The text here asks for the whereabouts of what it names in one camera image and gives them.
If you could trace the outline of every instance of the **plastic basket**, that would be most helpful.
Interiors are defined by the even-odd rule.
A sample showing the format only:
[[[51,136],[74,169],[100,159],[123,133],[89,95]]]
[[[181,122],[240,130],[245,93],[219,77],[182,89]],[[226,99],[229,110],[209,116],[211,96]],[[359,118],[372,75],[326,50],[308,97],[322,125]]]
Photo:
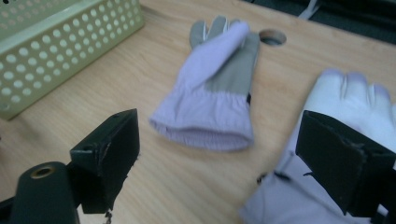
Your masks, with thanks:
[[[0,118],[21,113],[143,24],[138,0],[2,0]]]

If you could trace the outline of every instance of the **glove finger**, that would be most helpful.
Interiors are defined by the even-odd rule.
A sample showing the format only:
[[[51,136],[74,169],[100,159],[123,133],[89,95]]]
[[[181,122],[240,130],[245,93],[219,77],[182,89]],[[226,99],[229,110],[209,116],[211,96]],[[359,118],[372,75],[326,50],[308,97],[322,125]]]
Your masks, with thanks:
[[[228,30],[227,18],[223,16],[217,16],[212,22],[212,26],[209,29],[209,33],[207,34],[205,41],[213,39],[216,36],[223,34],[227,30]]]
[[[260,37],[258,34],[251,32],[250,34],[247,35],[245,42],[240,50],[250,55],[254,55],[254,57],[256,58],[259,52],[259,48],[260,48]]]
[[[248,33],[248,24],[238,22],[226,33],[200,45],[181,67],[177,86],[192,89],[204,84],[241,46]]]
[[[190,45],[194,49],[204,42],[206,36],[206,22],[197,21],[190,30]]]
[[[232,27],[234,24],[236,24],[238,22],[240,22],[240,20],[238,20],[238,19],[230,21],[230,27]]]

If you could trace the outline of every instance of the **wooden table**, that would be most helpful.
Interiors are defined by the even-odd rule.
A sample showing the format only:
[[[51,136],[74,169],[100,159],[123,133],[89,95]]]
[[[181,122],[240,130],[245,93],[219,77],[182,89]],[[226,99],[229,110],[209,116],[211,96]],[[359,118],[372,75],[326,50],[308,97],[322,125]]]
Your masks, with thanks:
[[[18,178],[69,150],[110,115],[138,109],[141,158],[116,200],[113,223],[241,223],[237,210],[276,165],[318,74],[327,67],[365,73],[396,98],[396,47],[237,0],[141,0],[146,24],[136,34],[12,121],[0,121],[0,201]],[[157,134],[149,116],[172,89],[200,19],[239,18],[251,30],[277,29],[281,47],[261,44],[253,78],[254,147],[216,153]],[[102,215],[80,215],[102,223]]]

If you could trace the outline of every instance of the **wood grain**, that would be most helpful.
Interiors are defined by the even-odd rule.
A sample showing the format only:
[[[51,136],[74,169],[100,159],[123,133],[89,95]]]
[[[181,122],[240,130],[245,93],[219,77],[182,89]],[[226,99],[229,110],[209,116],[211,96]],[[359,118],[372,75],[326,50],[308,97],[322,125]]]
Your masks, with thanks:
[[[116,200],[113,223],[241,223],[237,210],[274,168],[318,74],[327,67],[365,73],[396,98],[395,46],[236,0],[141,0],[146,24],[136,34],[11,121],[0,121],[0,201],[18,177],[69,150],[110,115],[137,108],[142,157]],[[277,29],[281,47],[261,44],[252,86],[255,145],[215,153],[167,141],[148,119],[172,89],[189,55],[197,20],[217,15]],[[80,215],[102,223],[102,215]]]

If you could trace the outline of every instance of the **basket hole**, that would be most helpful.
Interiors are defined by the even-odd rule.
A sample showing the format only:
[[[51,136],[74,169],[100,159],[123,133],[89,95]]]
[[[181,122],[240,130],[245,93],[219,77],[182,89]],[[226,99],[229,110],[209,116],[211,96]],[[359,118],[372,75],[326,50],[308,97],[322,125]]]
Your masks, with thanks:
[[[37,67],[37,69],[35,70],[39,75],[43,75],[45,72],[45,69],[41,66]]]
[[[45,75],[44,76],[44,81],[45,82],[51,82],[52,81],[52,77],[50,75]]]
[[[17,72],[24,73],[26,71],[26,67],[23,64],[17,65]]]
[[[85,59],[87,57],[87,54],[85,52],[81,52],[79,54],[79,57],[82,58],[82,59]]]
[[[18,95],[14,95],[14,96],[11,97],[11,102],[14,103],[14,104],[17,104],[20,101],[21,101],[21,97],[18,96]]]
[[[76,41],[76,36],[75,35],[70,35],[69,39],[70,39],[70,41],[75,42]]]
[[[52,68],[53,66],[55,66],[55,63],[53,61],[47,61],[48,68]]]
[[[105,7],[104,7],[103,5],[100,5],[100,6],[99,6],[99,11],[105,12]]]
[[[7,62],[9,63],[15,63],[17,61],[17,58],[13,54],[8,54],[7,55]]]
[[[1,12],[1,15],[2,15],[4,18],[8,18],[8,13],[7,13],[6,11],[2,11],[2,12]]]
[[[50,51],[51,53],[56,53],[56,52],[58,52],[58,48],[57,48],[55,45],[52,45],[52,46],[49,48],[49,51]]]
[[[20,55],[21,56],[27,56],[29,54],[29,51],[26,48],[21,48],[20,49]]]
[[[92,10],[91,10],[91,15],[92,15],[93,17],[95,17],[95,16],[97,15],[97,13],[96,13],[96,10],[95,10],[95,9],[92,9]]]
[[[67,42],[63,39],[61,40],[61,42],[59,42],[59,44],[61,45],[61,47],[66,48],[67,46]]]
[[[12,72],[5,72],[4,73],[4,78],[6,79],[6,80],[11,80],[11,79],[13,79],[14,78],[14,74],[12,73]]]
[[[100,22],[100,20],[99,19],[96,19],[96,21],[95,21],[95,25],[96,26],[100,26],[102,23]]]
[[[91,24],[88,24],[87,25],[87,30],[91,32],[93,30],[93,26]]]
[[[79,20],[78,19],[73,19],[73,25],[79,26]]]
[[[36,89],[40,89],[42,87],[42,84],[41,84],[41,82],[36,81],[35,83],[33,83],[33,87]]]
[[[58,54],[58,56],[56,56],[56,61],[63,62],[64,61],[64,56],[62,54]]]
[[[23,4],[19,4],[19,5],[18,5],[18,8],[19,8],[20,10],[25,10],[25,6],[24,6]]]
[[[33,79],[35,79],[35,76],[33,76],[32,74],[27,74],[27,75],[25,76],[25,79],[26,79],[27,81],[33,81]]]
[[[25,96],[29,96],[32,94],[32,90],[30,90],[29,88],[23,89],[22,94]]]
[[[35,66],[37,64],[37,60],[35,58],[30,58],[27,62],[32,66]]]
[[[82,18],[83,21],[88,21],[88,15],[87,14],[83,14],[81,18]]]
[[[6,111],[9,109],[9,104],[0,102],[0,110]]]
[[[66,55],[69,56],[69,57],[71,57],[71,56],[73,55],[73,50],[67,49],[67,50],[66,50]]]
[[[70,32],[70,26],[69,26],[69,24],[65,24],[65,25],[64,25],[64,31],[65,31],[65,32]]]
[[[43,36],[43,42],[46,43],[46,44],[49,44],[50,43],[50,37],[48,35],[44,35]]]
[[[22,86],[23,86],[23,82],[22,82],[22,81],[16,80],[16,81],[14,82],[14,87],[15,87],[15,88],[22,88]]]
[[[78,34],[79,34],[80,36],[84,36],[84,35],[85,35],[85,31],[84,31],[83,29],[79,29],[79,30],[78,30]]]
[[[46,59],[48,58],[49,55],[47,54],[46,51],[41,51],[41,52],[38,54],[38,56],[40,57],[40,59],[46,60]]]
[[[53,70],[53,75],[55,75],[56,77],[60,76],[61,75],[61,70],[59,70],[59,69]]]
[[[72,63],[73,64],[77,64],[78,63],[78,59],[76,57],[72,58]]]
[[[76,44],[76,45],[75,45],[75,49],[76,49],[76,50],[81,50],[81,45],[80,45],[80,44]]]
[[[27,19],[30,19],[30,18],[32,18],[32,15],[30,14],[30,12],[25,12],[25,17],[27,18]]]
[[[12,90],[10,88],[3,88],[1,90],[1,93],[5,96],[10,95],[12,93]]]
[[[282,46],[286,43],[286,36],[278,30],[262,30],[259,32],[260,41],[270,46]]]
[[[70,68],[70,64],[69,63],[64,63],[64,65],[62,66],[62,68],[64,70],[68,70]]]
[[[40,44],[37,41],[33,41],[30,46],[32,49],[40,49]]]
[[[8,25],[10,25],[10,26],[14,26],[15,24],[17,24],[17,23],[14,20],[8,21]]]
[[[6,30],[8,29],[8,26],[5,23],[0,23],[0,28]]]
[[[61,32],[59,30],[54,30],[53,31],[53,36],[55,37],[61,37]]]
[[[82,43],[84,43],[84,45],[89,45],[90,44],[90,40],[88,38],[84,38]]]

